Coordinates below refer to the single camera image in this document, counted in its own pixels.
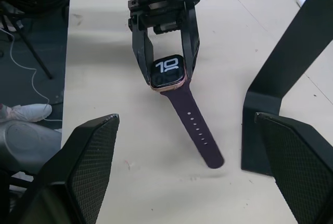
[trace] watch screen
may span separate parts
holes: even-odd
[[[150,84],[155,89],[177,84],[184,78],[184,60],[180,55],[156,60],[151,66]]]

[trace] black metal stand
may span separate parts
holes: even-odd
[[[283,97],[333,39],[333,0],[306,0],[245,98],[242,122],[243,170],[272,175],[255,127],[256,112],[279,115]]]
[[[0,8],[2,10],[2,18],[4,16],[6,16],[8,18],[8,20],[10,21],[10,23],[13,25],[13,27],[15,28],[16,32],[20,35],[21,39],[24,41],[24,43],[26,44],[26,46],[28,47],[28,49],[30,50],[30,52],[32,53],[33,57],[36,59],[36,61],[38,62],[38,64],[41,66],[41,68],[43,69],[43,71],[45,72],[45,74],[47,75],[47,77],[49,79],[52,79],[52,75],[51,73],[48,71],[47,67],[44,65],[43,61],[41,60],[41,58],[39,57],[39,55],[37,54],[37,52],[35,51],[34,47],[32,46],[32,44],[30,43],[30,41],[26,38],[26,36],[22,33],[20,27],[18,27],[17,23],[15,22],[14,18],[10,15],[9,11],[7,10],[6,6],[3,4],[3,2],[0,2]],[[7,32],[9,32],[8,30],[8,26],[6,24],[6,21],[3,20],[3,25],[4,28]]]

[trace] gray floor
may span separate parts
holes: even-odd
[[[53,106],[49,119],[62,119],[67,19],[63,18],[61,11],[57,11],[43,19],[26,19],[23,25],[25,34],[54,78],[48,79],[17,34],[15,36],[18,40],[14,43],[12,56],[17,63],[37,69],[34,85],[50,99]],[[8,106],[46,103],[46,99],[32,89],[31,77],[34,71],[16,66],[10,59],[9,48],[6,35],[0,32],[0,54],[3,52],[3,57],[0,55],[0,102]],[[61,122],[43,121],[40,124],[52,129],[61,128]]]

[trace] smartwatch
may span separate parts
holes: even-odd
[[[153,62],[150,86],[169,98],[202,158],[210,168],[220,168],[224,158],[192,96],[184,59],[173,55]]]

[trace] metal bracket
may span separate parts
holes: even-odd
[[[242,121],[243,170],[272,175],[255,127],[255,113],[279,115],[283,97],[332,40],[333,0],[306,0],[246,94]]]
[[[192,78],[199,51],[199,31],[195,5],[200,0],[131,0],[129,9],[132,48],[140,70],[150,85],[150,67],[154,61],[153,45],[147,29],[155,34],[180,30],[187,77]]]

